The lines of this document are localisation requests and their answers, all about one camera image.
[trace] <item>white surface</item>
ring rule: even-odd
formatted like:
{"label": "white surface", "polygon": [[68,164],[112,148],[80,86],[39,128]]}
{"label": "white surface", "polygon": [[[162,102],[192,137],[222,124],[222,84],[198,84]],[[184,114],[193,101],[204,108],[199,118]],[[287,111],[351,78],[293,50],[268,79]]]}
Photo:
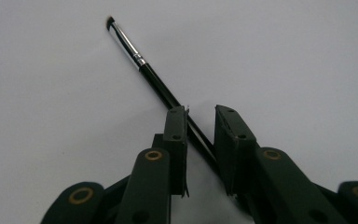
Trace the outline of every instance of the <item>white surface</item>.
{"label": "white surface", "polygon": [[[358,1],[182,2],[0,0],[0,223],[40,222],[77,182],[110,186],[162,133],[109,15],[211,140],[230,106],[312,181],[358,180]],[[172,223],[252,223],[192,146],[187,169]]]}

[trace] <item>silver ferrule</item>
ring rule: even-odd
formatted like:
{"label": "silver ferrule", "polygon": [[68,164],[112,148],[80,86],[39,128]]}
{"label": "silver ferrule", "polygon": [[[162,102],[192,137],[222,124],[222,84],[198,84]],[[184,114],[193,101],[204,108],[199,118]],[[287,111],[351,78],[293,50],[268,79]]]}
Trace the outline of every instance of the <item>silver ferrule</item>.
{"label": "silver ferrule", "polygon": [[118,42],[121,48],[126,52],[127,56],[129,56],[137,69],[147,63],[146,60],[142,57],[141,54],[139,54],[138,50],[136,50],[136,48],[133,46],[133,44],[130,42],[124,32],[114,21],[110,24],[109,33]]}

